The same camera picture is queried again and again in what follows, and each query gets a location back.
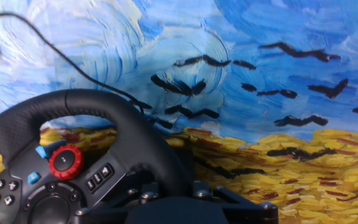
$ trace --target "black steering wheel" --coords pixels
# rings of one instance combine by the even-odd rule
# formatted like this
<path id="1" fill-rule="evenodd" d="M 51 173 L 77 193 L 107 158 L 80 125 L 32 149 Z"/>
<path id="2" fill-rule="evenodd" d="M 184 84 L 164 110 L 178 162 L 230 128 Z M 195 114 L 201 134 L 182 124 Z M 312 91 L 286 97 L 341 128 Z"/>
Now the black steering wheel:
<path id="1" fill-rule="evenodd" d="M 51 174 L 48 159 L 35 150 L 40 147 L 40 127 L 55 118 L 80 114 L 106 118 L 117 126 L 118 135 L 108 153 L 95 164 L 82 170 L 75 178 L 62 181 Z M 55 91 L 4 111 L 0 114 L 0 155 L 6 168 L 0 174 L 0 223 L 37 223 L 36 216 L 40 214 L 37 205 L 57 202 L 56 198 L 43 202 L 47 193 L 39 196 L 51 190 L 51 183 L 56 189 L 68 186 L 68 194 L 78 192 L 81 195 L 78 204 L 73 205 L 65 198 L 64 190 L 59 191 L 61 195 L 56 193 L 55 196 L 61 197 L 64 203 L 75 207 L 68 207 L 70 214 L 80 207 L 91 208 L 112 190 L 122 176 L 138 170 L 151 171 L 166 196 L 192 194 L 193 183 L 167 142 L 129 102 L 106 91 Z M 86 181 L 105 164 L 112 169 L 112 177 L 105 178 L 97 191 L 89 190 Z M 39 175 L 36 183 L 30 181 L 34 172 Z M 16 183 L 16 189 L 12 190 L 8 183 Z"/>

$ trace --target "cord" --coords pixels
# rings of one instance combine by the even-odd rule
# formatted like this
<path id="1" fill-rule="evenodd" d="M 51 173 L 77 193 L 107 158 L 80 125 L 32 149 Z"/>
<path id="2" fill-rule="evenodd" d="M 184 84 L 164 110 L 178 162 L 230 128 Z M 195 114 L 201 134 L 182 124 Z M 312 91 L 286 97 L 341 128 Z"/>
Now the cord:
<path id="1" fill-rule="evenodd" d="M 2 16 L 13 16 L 13 17 L 16 17 L 16 18 L 20 19 L 21 21 L 25 22 L 41 38 L 42 41 L 44 41 L 50 48 L 52 48 L 57 54 L 59 54 L 67 63 L 69 63 L 71 66 L 73 66 L 75 68 L 75 70 L 77 70 L 77 72 L 79 72 L 83 77 L 85 77 L 87 80 L 89 80 L 101 87 L 104 87 L 111 91 L 115 91 L 118 94 L 128 97 L 129 99 L 132 100 L 132 102 L 134 104 L 136 104 L 139 107 L 140 112 L 142 113 L 142 115 L 144 115 L 143 107 L 140 105 L 139 101 L 136 98 L 134 98 L 132 95 L 130 95 L 122 90 L 118 90 L 117 88 L 106 85 L 104 83 L 101 83 L 101 82 L 95 80 L 94 78 L 91 78 L 84 71 L 82 71 L 72 60 L 70 60 L 65 54 L 63 54 L 60 50 L 58 50 L 55 46 L 53 46 L 53 44 L 51 44 L 49 41 L 47 41 L 45 39 L 45 37 L 40 33 L 40 31 L 26 18 L 24 18 L 16 13 L 13 13 L 13 12 L 0 12 L 0 17 L 2 17 Z"/>

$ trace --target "steering wheel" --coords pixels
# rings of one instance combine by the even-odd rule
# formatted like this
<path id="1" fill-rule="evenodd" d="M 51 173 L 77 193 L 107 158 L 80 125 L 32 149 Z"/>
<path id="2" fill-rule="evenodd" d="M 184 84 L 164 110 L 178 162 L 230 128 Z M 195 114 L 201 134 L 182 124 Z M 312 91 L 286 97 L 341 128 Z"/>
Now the steering wheel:
<path id="1" fill-rule="evenodd" d="M 117 126 L 109 151 L 89 167 L 75 146 L 39 145 L 40 127 L 87 114 Z M 166 196 L 189 196 L 192 182 L 167 142 L 125 99 L 98 90 L 36 96 L 0 114 L 0 223 L 70 223 L 94 207 L 129 172 L 149 170 Z"/>

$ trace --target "painted wall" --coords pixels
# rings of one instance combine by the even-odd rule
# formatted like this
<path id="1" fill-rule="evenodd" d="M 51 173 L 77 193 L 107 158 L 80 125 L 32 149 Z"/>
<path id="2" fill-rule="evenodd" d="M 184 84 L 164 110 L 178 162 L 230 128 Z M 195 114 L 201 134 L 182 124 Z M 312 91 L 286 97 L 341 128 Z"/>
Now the painted wall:
<path id="1" fill-rule="evenodd" d="M 249 142 L 358 132 L 358 0 L 0 0 L 0 11 L 29 18 L 91 77 L 145 103 L 166 131 Z M 0 112 L 67 88 L 100 89 L 25 24 L 0 19 Z"/>

